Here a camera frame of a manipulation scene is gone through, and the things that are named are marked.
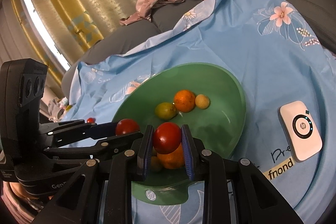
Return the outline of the person's hand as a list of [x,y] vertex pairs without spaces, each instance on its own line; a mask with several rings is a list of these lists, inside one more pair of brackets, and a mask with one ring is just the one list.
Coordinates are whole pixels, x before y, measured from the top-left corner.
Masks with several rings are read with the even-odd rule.
[[16,200],[28,203],[30,201],[49,201],[54,196],[37,197],[29,194],[18,182],[2,182],[1,201]]

